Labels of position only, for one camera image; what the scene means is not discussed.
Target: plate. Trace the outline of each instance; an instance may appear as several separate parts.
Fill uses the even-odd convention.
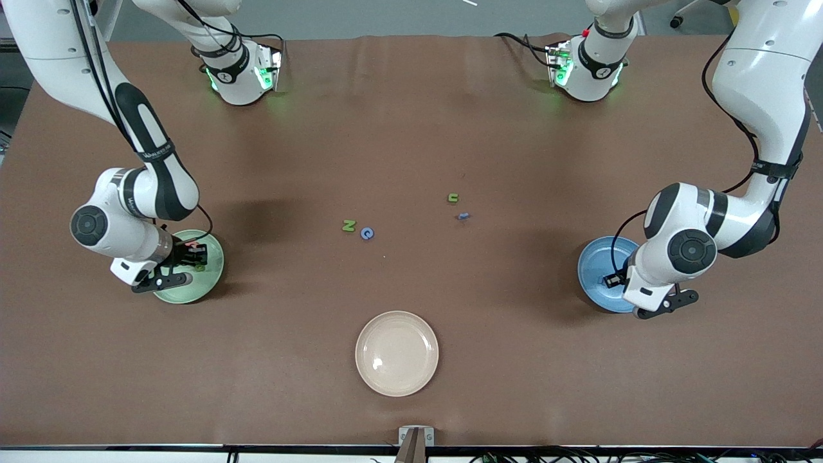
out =
[[[370,388],[389,397],[418,392],[437,369],[435,332],[419,316],[390,311],[373,318],[357,338],[355,362]]]
[[[623,300],[623,286],[608,288],[603,277],[615,273],[611,266],[611,240],[614,236],[598,238],[583,249],[577,262],[577,278],[586,295],[595,304],[607,311],[629,313],[635,306]],[[615,263],[622,269],[631,253],[637,249],[637,243],[622,236],[615,243]]]
[[[199,230],[183,230],[178,231],[174,235],[181,241],[186,242],[186,240],[202,236],[203,233],[203,231]],[[206,245],[206,249],[208,250],[208,264],[206,264],[206,268],[198,272],[191,265],[175,266],[175,273],[188,272],[191,274],[192,282],[185,286],[156,291],[154,294],[158,299],[163,302],[168,302],[169,304],[188,304],[206,296],[208,292],[215,287],[217,281],[220,280],[220,276],[223,274],[223,248],[213,235],[201,238],[198,240],[198,243]]]

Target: robotic arm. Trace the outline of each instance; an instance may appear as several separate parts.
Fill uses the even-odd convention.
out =
[[[265,59],[265,51],[271,52],[267,47],[253,46],[238,34],[208,30],[186,16],[182,2],[139,3],[164,15],[195,44],[210,72],[220,78],[214,87],[224,100],[248,104],[274,87],[272,81],[265,82],[276,71]],[[113,168],[100,175],[91,198],[72,215],[75,240],[113,258],[111,271],[135,292],[189,283],[189,274],[148,278],[158,266],[204,263],[206,257],[203,245],[177,246],[182,243],[151,219],[186,218],[198,206],[198,186],[148,99],[112,60],[86,0],[6,0],[3,6],[35,80],[55,100],[118,127],[143,163],[137,169]],[[239,2],[200,0],[198,6],[214,14],[228,13],[236,11]],[[234,30],[225,18],[204,21]]]
[[[193,53],[206,64],[212,88],[227,103],[254,103],[277,84],[281,51],[242,38],[223,17],[237,12],[242,0],[133,1],[191,42]]]
[[[628,46],[623,44],[634,38],[629,12],[653,3],[589,0],[602,16],[588,38],[565,44],[568,58],[558,54],[566,68],[556,71],[556,84],[583,101],[604,97],[616,83],[608,78],[620,71]],[[630,7],[627,11],[613,4]],[[760,157],[742,197],[685,183],[669,185],[654,197],[644,221],[648,241],[630,256],[623,274],[607,280],[610,286],[625,284],[623,298],[635,305],[639,318],[695,301],[696,292],[681,292],[679,283],[703,274],[718,253],[740,258],[763,250],[773,240],[780,204],[802,159],[810,115],[803,82],[823,43],[823,2],[731,4],[737,5],[740,20],[712,84],[718,105],[756,136]],[[592,65],[587,57],[603,64]]]

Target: green plate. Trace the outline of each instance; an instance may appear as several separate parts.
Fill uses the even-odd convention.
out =
[[[174,235],[181,241],[191,240],[201,236],[204,231],[200,230],[183,230],[178,231]],[[155,291],[161,301],[169,304],[188,304],[195,302],[203,296],[206,296],[212,288],[215,287],[223,274],[223,247],[220,242],[212,235],[206,236],[198,240],[198,243],[206,245],[208,249],[208,264],[203,271],[198,272],[191,265],[179,265],[174,267],[174,272],[188,272],[192,275],[192,282],[185,286],[178,286],[176,288],[164,289],[162,291]]]

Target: black cable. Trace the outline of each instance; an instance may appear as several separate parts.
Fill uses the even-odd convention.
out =
[[[229,32],[228,30],[222,30],[222,29],[221,29],[221,28],[219,28],[219,27],[212,26],[211,24],[208,24],[207,22],[205,22],[205,21],[204,21],[204,20],[200,17],[200,15],[198,15],[198,13],[194,11],[194,8],[192,8],[192,7],[191,7],[191,6],[190,6],[190,5],[186,2],[186,0],[177,0],[177,3],[179,3],[179,4],[180,4],[180,6],[181,6],[181,7],[183,7],[183,9],[184,9],[184,10],[186,10],[186,12],[187,12],[188,14],[192,15],[192,17],[193,17],[194,19],[196,19],[196,20],[197,20],[200,24],[202,24],[202,25],[203,25],[203,27],[208,27],[209,29],[216,30],[216,31],[218,31],[218,32],[222,32],[223,34],[228,34],[228,35],[233,35],[233,36],[239,36],[239,37],[245,37],[245,38],[247,38],[247,39],[257,39],[257,38],[262,38],[262,37],[274,37],[274,38],[276,38],[276,39],[280,40],[281,46],[282,46],[282,48],[283,48],[283,50],[282,50],[282,51],[283,51],[284,53],[285,53],[285,51],[286,51],[286,41],[285,41],[282,37],[280,37],[278,34],[243,34],[243,33],[239,32],[239,31],[237,31],[237,32],[235,32],[235,31],[231,31],[231,32]],[[226,50],[226,51],[230,51],[230,50],[226,49],[226,47],[224,47],[223,45],[221,45],[221,48],[223,48],[223,49],[224,49],[224,50]]]
[[[754,138],[755,135],[752,132],[750,132],[749,129],[747,129],[746,126],[743,125],[742,122],[737,120],[737,118],[734,117],[733,115],[730,115],[728,113],[728,111],[726,111],[720,105],[720,103],[718,103],[717,98],[714,97],[714,93],[709,88],[709,83],[708,83],[708,79],[707,79],[707,76],[709,74],[709,67],[711,66],[711,63],[714,61],[715,58],[717,58],[717,56],[720,54],[720,52],[723,51],[723,48],[726,47],[726,44],[732,38],[732,34],[734,34],[734,29],[732,29],[732,31],[728,33],[728,35],[726,36],[726,39],[724,39],[723,42],[720,44],[720,46],[714,51],[714,53],[712,53],[712,55],[709,57],[709,61],[706,61],[706,64],[703,66],[703,72],[700,74],[700,80],[703,84],[703,91],[705,91],[706,95],[708,95],[709,98],[711,98],[712,102],[718,108],[720,108],[720,110],[725,115],[727,115],[729,118],[731,118],[732,121],[734,121],[735,126],[737,126],[737,128],[740,129],[741,132],[745,133],[748,138]],[[754,147],[754,150],[755,150],[755,154],[757,155],[759,152],[758,152],[758,149],[757,149],[756,145]]]
[[[97,37],[97,28],[94,26],[91,26],[91,36],[94,38],[95,51],[97,52],[97,58],[100,61],[100,72],[102,72],[103,74],[103,82],[105,83],[106,91],[109,94],[109,101],[111,102],[111,108],[114,112],[114,124],[120,130],[120,133],[123,135],[123,138],[126,138],[126,141],[128,142],[129,146],[132,147],[132,150],[136,151],[137,148],[134,146],[132,138],[128,135],[128,131],[126,130],[126,124],[123,122],[123,116],[120,114],[120,109],[117,107],[117,101],[114,99],[114,89],[112,89],[111,87],[111,82],[109,81],[109,74],[105,70],[103,50],[100,47],[100,39],[98,39]]]
[[[25,91],[31,91],[31,89],[30,89],[30,88],[26,88],[26,87],[16,87],[16,86],[13,86],[13,85],[3,85],[3,86],[0,86],[0,89],[3,89],[3,90],[8,89],[8,90],[25,90]]]
[[[774,201],[769,205],[769,208],[772,212],[772,217],[774,217],[774,235],[772,235],[772,238],[769,240],[769,244],[772,244],[777,241],[780,236],[780,208]]]
[[[532,43],[528,41],[528,34],[523,36],[523,40],[526,41],[526,45],[528,46],[528,51],[532,52],[532,56],[537,60],[538,63],[542,64],[543,66],[546,66],[547,68],[560,69],[559,64],[547,63],[546,61],[543,61],[542,59],[540,59],[539,56],[537,56],[537,52],[534,51],[534,47],[532,47]]]
[[[546,51],[545,47],[557,46],[558,44],[562,44],[563,42],[568,41],[568,40],[561,40],[559,42],[554,42],[552,44],[545,45],[544,47],[538,47],[536,45],[532,45],[532,44],[526,42],[525,40],[521,39],[520,37],[518,37],[514,34],[510,34],[509,32],[500,32],[499,34],[494,34],[493,36],[494,37],[505,37],[506,39],[512,39],[512,40],[514,40],[515,42],[521,44],[524,47],[529,47],[529,48],[533,49],[534,51],[541,51],[541,52]]]
[[[710,460],[711,460],[711,461],[717,461],[717,460],[720,460],[721,458],[723,458],[724,456],[726,456],[726,454],[727,454],[727,453],[729,453],[730,451],[732,451],[732,449],[728,448],[728,449],[724,450],[724,451],[723,451],[723,453],[721,453],[720,455],[716,456],[715,458],[710,458]]]
[[[615,273],[617,273],[617,271],[618,271],[617,270],[617,264],[615,263],[615,244],[617,244],[617,237],[620,236],[620,232],[623,231],[625,226],[629,225],[629,222],[631,222],[631,221],[635,220],[637,217],[640,217],[641,215],[645,214],[647,211],[648,211],[648,209],[644,209],[644,210],[642,210],[638,213],[635,213],[635,215],[627,218],[620,225],[620,228],[617,229],[617,233],[615,233],[615,235],[612,237],[612,239],[611,239],[611,266],[615,270]]]
[[[226,457],[226,463],[238,463],[240,461],[240,452],[236,448],[229,447],[229,455]]]
[[[560,69],[560,65],[550,64],[550,63],[547,63],[546,61],[543,61],[542,59],[540,59],[540,57],[537,56],[537,52],[539,51],[539,52],[545,53],[546,52],[546,47],[555,46],[555,45],[560,44],[562,42],[566,42],[566,40],[561,40],[560,42],[555,42],[555,43],[552,43],[552,44],[544,45],[541,48],[541,47],[537,47],[536,45],[532,45],[532,42],[530,42],[528,40],[528,34],[524,35],[523,38],[520,39],[518,36],[510,34],[508,32],[500,32],[499,34],[495,34],[495,37],[503,37],[503,38],[507,38],[507,39],[513,39],[518,44],[521,44],[522,46],[528,48],[528,51],[532,52],[532,56],[537,60],[538,63],[542,64],[543,66],[546,66],[547,68]]]
[[[129,146],[134,149],[134,145],[132,144],[132,139],[128,136],[128,133],[122,128],[122,126],[118,123],[119,114],[115,112],[114,108],[112,108],[111,104],[109,103],[109,99],[106,97],[106,92],[103,90],[103,84],[100,82],[100,76],[97,74],[97,67],[95,66],[94,59],[92,58],[91,49],[89,48],[89,42],[86,38],[86,32],[83,29],[83,23],[80,19],[80,12],[77,10],[77,4],[74,0],[69,2],[72,5],[72,13],[74,15],[74,24],[77,27],[77,33],[80,35],[80,42],[83,46],[83,52],[86,54],[86,63],[89,65],[89,71],[91,76],[95,79],[95,84],[97,85],[97,91],[100,93],[100,98],[103,100],[103,104],[105,105],[106,109],[109,112],[109,117],[111,117],[114,124],[120,130],[120,133],[126,138]],[[98,58],[100,62],[103,63],[103,57],[98,54]]]
[[[698,461],[696,454],[693,456],[674,456],[670,453],[649,453],[645,451],[634,451],[619,456],[617,458],[617,463],[622,463],[623,459],[629,456],[651,457],[648,460],[644,460],[644,463],[696,463]]]
[[[203,233],[201,236],[198,236],[197,238],[193,238],[191,240],[186,240],[186,241],[179,242],[178,246],[183,246],[186,243],[190,243],[192,241],[201,240],[201,239],[205,238],[206,236],[211,235],[212,230],[214,230],[214,221],[212,221],[212,216],[208,215],[208,213],[206,212],[206,209],[204,209],[203,206],[201,206],[200,204],[198,204],[198,209],[200,209],[200,212],[202,212],[203,215],[206,216],[206,219],[208,220],[208,230],[205,233]]]
[[[584,450],[582,448],[579,448],[579,449],[576,449],[576,450],[577,450],[578,453],[582,453],[584,455],[591,456],[596,463],[600,463],[600,459],[597,458],[592,452]]]
[[[103,85],[100,83],[100,77],[97,75],[97,68],[94,64],[94,61],[91,58],[91,50],[89,49],[89,42],[86,39],[86,32],[83,30],[83,23],[80,20],[80,12],[77,10],[77,4],[74,0],[69,2],[72,5],[72,14],[74,15],[74,24],[77,27],[77,33],[80,35],[80,43],[83,45],[83,53],[86,54],[86,63],[89,65],[89,71],[91,72],[91,76],[95,79],[95,84],[97,84],[97,91],[100,93],[100,97],[103,98],[103,103],[105,104],[106,109],[109,111],[109,115],[112,119],[114,119],[114,112],[109,105],[109,101],[105,98],[105,92],[103,91]]]

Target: beige plate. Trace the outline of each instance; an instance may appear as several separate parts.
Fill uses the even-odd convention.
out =
[[[404,311],[373,318],[360,332],[355,350],[363,381],[389,397],[422,389],[435,374],[438,358],[435,332],[422,318]]]

